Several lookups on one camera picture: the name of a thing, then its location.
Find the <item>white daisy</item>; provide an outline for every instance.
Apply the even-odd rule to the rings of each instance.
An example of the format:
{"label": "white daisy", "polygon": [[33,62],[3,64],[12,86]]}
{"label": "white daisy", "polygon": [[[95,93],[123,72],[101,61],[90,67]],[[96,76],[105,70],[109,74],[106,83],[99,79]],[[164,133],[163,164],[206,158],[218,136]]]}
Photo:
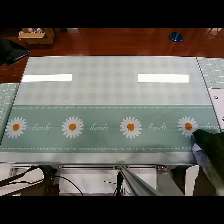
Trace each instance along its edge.
{"label": "white daisy", "polygon": [[177,127],[179,127],[179,131],[182,131],[182,135],[190,137],[192,133],[198,129],[198,124],[194,118],[185,116],[179,119]]}
{"label": "white daisy", "polygon": [[66,138],[70,137],[71,139],[82,134],[83,126],[83,121],[78,117],[69,117],[69,119],[63,122],[62,131],[66,135]]}
{"label": "white daisy", "polygon": [[120,127],[120,131],[123,131],[123,135],[126,135],[126,138],[130,139],[139,136],[142,130],[140,121],[134,117],[126,117],[126,119],[123,119]]}
{"label": "white daisy", "polygon": [[6,126],[6,135],[8,138],[17,138],[18,136],[23,134],[23,131],[26,130],[26,120],[22,117],[15,117],[8,122]]}

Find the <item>wooden floor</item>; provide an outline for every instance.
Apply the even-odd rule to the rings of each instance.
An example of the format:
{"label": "wooden floor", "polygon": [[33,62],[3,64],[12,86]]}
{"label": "wooden floor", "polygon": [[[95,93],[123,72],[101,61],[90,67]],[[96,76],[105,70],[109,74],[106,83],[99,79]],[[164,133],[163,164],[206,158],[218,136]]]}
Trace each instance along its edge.
{"label": "wooden floor", "polygon": [[[180,31],[181,43],[169,34]],[[26,45],[16,32],[6,36],[32,50],[30,56],[199,56],[224,58],[224,29],[221,28],[70,28],[61,29],[52,46]],[[12,66],[0,66],[0,83],[19,82],[27,63],[25,58]]]}

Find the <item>gingham pattern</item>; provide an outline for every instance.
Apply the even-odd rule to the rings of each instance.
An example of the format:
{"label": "gingham pattern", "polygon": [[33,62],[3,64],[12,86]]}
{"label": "gingham pattern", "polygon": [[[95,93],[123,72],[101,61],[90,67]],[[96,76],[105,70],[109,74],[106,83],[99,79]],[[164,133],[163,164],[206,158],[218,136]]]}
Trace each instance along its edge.
{"label": "gingham pattern", "polygon": [[0,139],[7,123],[18,83],[0,84]]}
{"label": "gingham pattern", "polygon": [[[138,83],[139,73],[188,74],[190,82]],[[210,105],[196,58],[33,57],[24,75],[73,74],[72,82],[21,83],[15,105]]]}
{"label": "gingham pattern", "polygon": [[197,58],[207,88],[224,89],[224,59]]}

